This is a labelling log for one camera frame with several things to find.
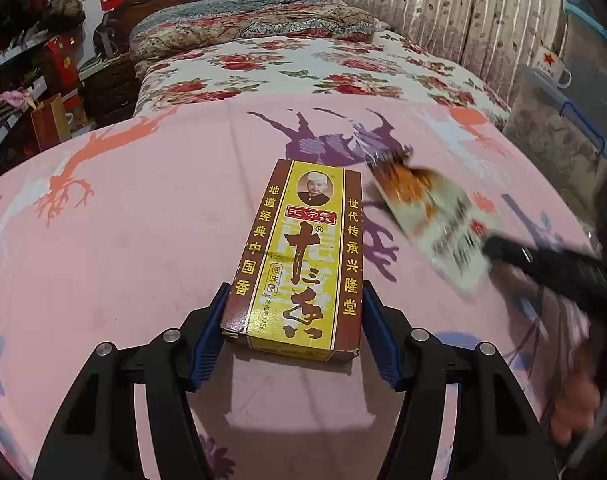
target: orange coral print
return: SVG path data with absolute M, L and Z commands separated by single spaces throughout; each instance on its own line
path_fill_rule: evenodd
M 74 206 L 78 207 L 81 204 L 88 205 L 88 198 L 94 196 L 94 190 L 85 179 L 74 178 L 74 172 L 77 170 L 78 165 L 85 160 L 90 160 L 102 153 L 121 148 L 135 140 L 153 134 L 158 130 L 159 123 L 166 117 L 176 114 L 177 109 L 178 107 L 170 108 L 169 111 L 157 115 L 154 119 L 142 117 L 127 130 L 110 137 L 109 134 L 116 125 L 99 135 L 92 132 L 88 143 L 71 156 L 61 173 L 50 177 L 50 192 L 35 202 L 38 218 L 41 218 L 43 213 L 46 212 L 46 226 L 49 227 L 50 222 L 59 216 L 64 205 L 70 199 L 69 190 L 73 184 L 78 184 L 83 188 L 83 197 Z
M 475 126 L 481 126 L 482 124 L 486 124 L 488 122 L 485 115 L 477 110 L 474 110 L 473 108 L 463 108 L 459 106 L 448 107 L 448 111 L 450 112 L 450 116 L 461 124 L 464 130 L 475 137 L 476 142 L 498 155 L 505 158 L 510 158 L 509 153 L 500 142 L 479 133 L 475 128 Z
M 476 191 L 472 193 L 472 200 L 474 200 L 475 205 L 479 209 L 481 209 L 484 213 L 494 213 L 497 208 L 495 203 L 490 200 L 490 198 L 484 197 L 480 192 Z

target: blue bin handle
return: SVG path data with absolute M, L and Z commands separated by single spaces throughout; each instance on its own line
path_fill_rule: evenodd
M 559 115 L 561 117 L 563 117 L 563 113 L 566 108 L 570 108 L 575 113 L 575 115 L 580 118 L 581 121 L 587 126 L 587 129 L 590 130 L 592 134 L 601 141 L 601 149 L 597 153 L 597 156 L 602 156 L 605 152 L 605 139 L 603 138 L 603 135 L 599 133 L 596 126 L 594 126 L 594 124 L 591 123 L 583 113 L 581 113 L 581 111 L 573 104 L 572 101 L 564 102 L 563 106 L 561 107 L 561 110 L 559 111 Z

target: pink tablecloth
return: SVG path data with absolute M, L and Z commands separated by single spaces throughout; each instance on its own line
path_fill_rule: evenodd
M 48 427 L 97 343 L 147 343 L 230 281 L 277 158 L 362 172 L 364 278 L 414 326 L 444 342 L 494 342 L 537 413 L 558 388 L 582 320 L 552 295 L 533 322 L 490 280 L 462 298 L 386 211 L 363 150 L 411 144 L 496 208 L 532 243 L 586 245 L 541 174 L 478 112 L 361 96 L 239 98 L 184 105 L 71 140 L 0 179 L 0 442 L 28 478 Z M 137 390 L 146 475 L 158 478 Z M 190 396 L 218 479 L 371 480 L 401 394 L 378 378 L 365 340 L 349 365 L 288 360 L 226 345 Z M 435 477 L 453 434 L 448 402 Z

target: white mug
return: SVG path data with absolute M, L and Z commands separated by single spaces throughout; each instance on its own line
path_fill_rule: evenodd
M 544 46 L 539 47 L 531 66 L 552 79 L 559 88 L 568 88 L 570 83 L 572 83 L 572 74 L 570 73 L 570 70 L 566 68 L 561 58 L 549 48 L 545 48 Z M 568 74 L 568 81 L 560 83 L 561 76 L 563 76 L 564 73 Z

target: clear plastic container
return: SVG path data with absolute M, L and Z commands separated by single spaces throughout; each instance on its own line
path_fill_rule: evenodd
M 519 94 L 503 134 L 559 192 L 573 213 L 595 225 L 593 197 L 607 175 L 607 142 L 552 81 L 519 65 Z
M 607 139 L 607 32 L 578 7 L 565 5 L 568 32 L 563 62 L 572 74 L 564 90 Z

